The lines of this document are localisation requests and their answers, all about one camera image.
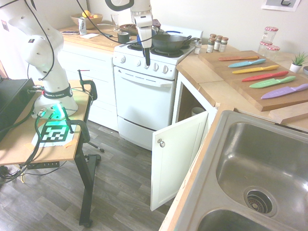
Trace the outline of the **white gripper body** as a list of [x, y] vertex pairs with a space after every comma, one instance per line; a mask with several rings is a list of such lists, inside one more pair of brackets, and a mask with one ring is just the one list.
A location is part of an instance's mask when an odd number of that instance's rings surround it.
[[152, 25], [153, 25], [152, 16], [150, 14], [135, 15], [134, 20], [142, 47], [144, 49], [151, 48]]

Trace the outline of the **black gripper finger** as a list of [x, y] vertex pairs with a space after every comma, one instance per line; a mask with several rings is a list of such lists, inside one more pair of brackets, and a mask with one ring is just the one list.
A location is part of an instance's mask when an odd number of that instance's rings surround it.
[[143, 54], [144, 54], [144, 57], [145, 57], [145, 63], [147, 66], [150, 66], [150, 48], [144, 48], [143, 49]]

